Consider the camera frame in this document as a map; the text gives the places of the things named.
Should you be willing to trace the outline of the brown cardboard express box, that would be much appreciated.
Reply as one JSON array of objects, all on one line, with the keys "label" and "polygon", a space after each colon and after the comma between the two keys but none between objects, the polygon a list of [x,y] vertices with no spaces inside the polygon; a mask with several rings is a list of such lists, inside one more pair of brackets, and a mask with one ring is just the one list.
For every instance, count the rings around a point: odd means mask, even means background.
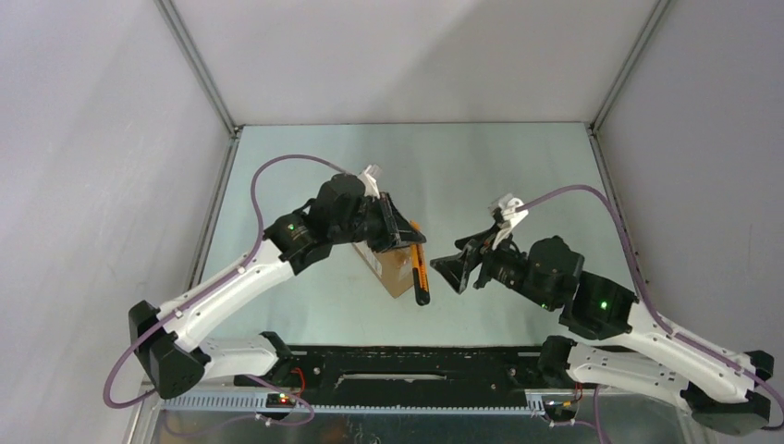
[{"label": "brown cardboard express box", "polygon": [[413,287],[410,249],[376,253],[365,242],[354,243],[353,248],[391,298],[397,299]]}]

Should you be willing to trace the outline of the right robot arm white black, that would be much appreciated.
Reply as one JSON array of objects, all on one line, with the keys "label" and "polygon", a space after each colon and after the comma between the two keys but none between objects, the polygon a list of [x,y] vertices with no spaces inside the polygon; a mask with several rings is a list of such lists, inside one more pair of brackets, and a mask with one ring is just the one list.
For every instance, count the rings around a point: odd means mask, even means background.
[{"label": "right robot arm white black", "polygon": [[770,354],[731,351],[651,312],[632,290],[586,271],[582,255],[558,236],[521,251],[509,234],[490,228],[456,247],[431,261],[454,291],[495,281],[557,313],[568,335],[548,337],[537,363],[548,386],[635,392],[729,436],[768,428],[771,401],[758,388],[772,374]]}]

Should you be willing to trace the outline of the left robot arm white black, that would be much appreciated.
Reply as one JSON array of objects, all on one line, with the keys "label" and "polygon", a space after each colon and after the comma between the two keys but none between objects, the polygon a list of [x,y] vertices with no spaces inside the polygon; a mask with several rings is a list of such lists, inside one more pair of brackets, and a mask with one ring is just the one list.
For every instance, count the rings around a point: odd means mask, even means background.
[{"label": "left robot arm white black", "polygon": [[370,177],[336,174],[303,207],[265,228],[251,250],[220,274],[159,306],[133,305],[133,353],[164,400],[222,376],[260,376],[281,385],[291,376],[292,361],[277,335],[222,343],[210,339],[213,330],[262,293],[326,259],[336,245],[359,243],[387,253],[425,241]]}]

